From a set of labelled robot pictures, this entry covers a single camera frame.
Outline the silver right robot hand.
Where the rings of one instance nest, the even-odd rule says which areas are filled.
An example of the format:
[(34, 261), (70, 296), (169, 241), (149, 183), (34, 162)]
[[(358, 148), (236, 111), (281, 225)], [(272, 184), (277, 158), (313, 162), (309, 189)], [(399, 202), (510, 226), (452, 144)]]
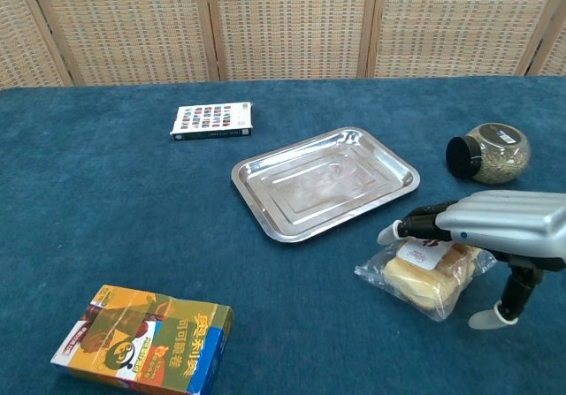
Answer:
[(565, 194), (479, 191), (458, 201), (413, 209), (381, 230), (380, 245), (436, 239), (490, 252), (510, 275), (501, 298), (468, 321), (475, 330), (514, 325), (546, 271), (565, 269)]

